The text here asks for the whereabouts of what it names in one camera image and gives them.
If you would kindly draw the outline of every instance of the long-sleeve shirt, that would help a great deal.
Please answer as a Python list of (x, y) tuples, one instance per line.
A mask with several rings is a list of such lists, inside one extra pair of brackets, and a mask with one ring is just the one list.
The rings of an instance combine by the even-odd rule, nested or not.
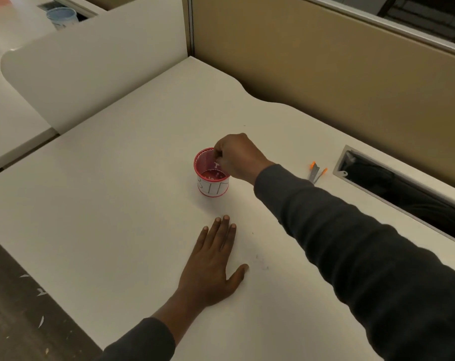
[[(294, 237), (385, 360), (455, 360), (455, 271), (355, 206), (276, 164), (254, 193)], [(169, 360), (167, 327), (144, 319), (98, 361)]]

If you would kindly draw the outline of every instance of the paper cup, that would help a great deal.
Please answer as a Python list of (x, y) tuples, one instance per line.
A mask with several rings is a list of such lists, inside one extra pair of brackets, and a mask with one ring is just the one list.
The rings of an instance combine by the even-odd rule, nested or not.
[(206, 148), (194, 159), (199, 191), (209, 197), (221, 196), (229, 187), (229, 175), (214, 161), (214, 158), (214, 148)]
[(48, 10), (47, 18), (49, 18), (57, 30), (67, 28), (69, 25), (79, 22), (77, 12), (71, 8), (55, 8)]

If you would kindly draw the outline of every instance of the white desk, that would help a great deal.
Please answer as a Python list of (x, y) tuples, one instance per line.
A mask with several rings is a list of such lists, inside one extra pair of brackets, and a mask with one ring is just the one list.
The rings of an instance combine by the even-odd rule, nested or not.
[[(164, 303), (202, 226), (228, 213), (238, 225), (228, 271), (243, 262), (250, 270), (231, 298), (200, 315), (174, 359), (379, 359), (249, 184), (232, 179), (217, 199), (199, 193), (195, 154), (242, 131), (299, 176), (314, 159), (331, 171), (349, 144), (455, 197), (453, 188), (298, 110), (254, 99), (188, 58), (2, 172), (0, 244), (105, 347)], [(452, 240), (332, 174), (319, 186), (455, 268)]]

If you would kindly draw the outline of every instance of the blue cup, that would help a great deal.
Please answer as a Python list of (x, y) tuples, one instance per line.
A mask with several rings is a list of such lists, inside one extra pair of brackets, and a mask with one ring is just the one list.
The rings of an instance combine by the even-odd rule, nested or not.
[(57, 30), (67, 28), (79, 22), (77, 12), (71, 8), (55, 8), (47, 11), (47, 18)]

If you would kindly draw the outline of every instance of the gray carpet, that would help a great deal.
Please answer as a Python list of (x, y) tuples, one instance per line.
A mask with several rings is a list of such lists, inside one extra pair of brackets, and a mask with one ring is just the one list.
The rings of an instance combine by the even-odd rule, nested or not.
[[(0, 246), (0, 361), (92, 360), (101, 350)], [(42, 317), (44, 322), (39, 327)]]

